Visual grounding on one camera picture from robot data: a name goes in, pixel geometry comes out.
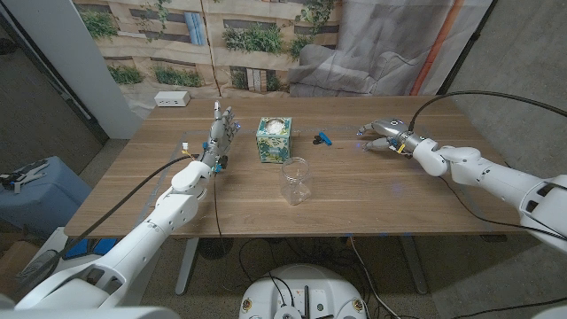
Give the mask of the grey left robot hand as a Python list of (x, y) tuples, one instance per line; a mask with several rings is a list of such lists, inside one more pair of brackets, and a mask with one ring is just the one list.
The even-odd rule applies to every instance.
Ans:
[(235, 134), (241, 128), (238, 121), (234, 121), (232, 108), (224, 111), (219, 100), (214, 102), (214, 121), (209, 130), (209, 136), (203, 152), (198, 160), (207, 164), (215, 173), (227, 166), (228, 152)]

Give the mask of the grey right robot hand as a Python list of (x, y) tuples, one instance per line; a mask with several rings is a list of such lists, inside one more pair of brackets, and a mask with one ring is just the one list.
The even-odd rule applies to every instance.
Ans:
[(364, 151), (392, 150), (402, 155), (412, 155), (414, 149), (424, 140), (423, 137), (410, 130), (408, 125), (401, 120), (385, 118), (372, 121), (359, 128), (358, 136), (362, 136), (369, 130), (380, 135), (378, 139), (366, 143)]

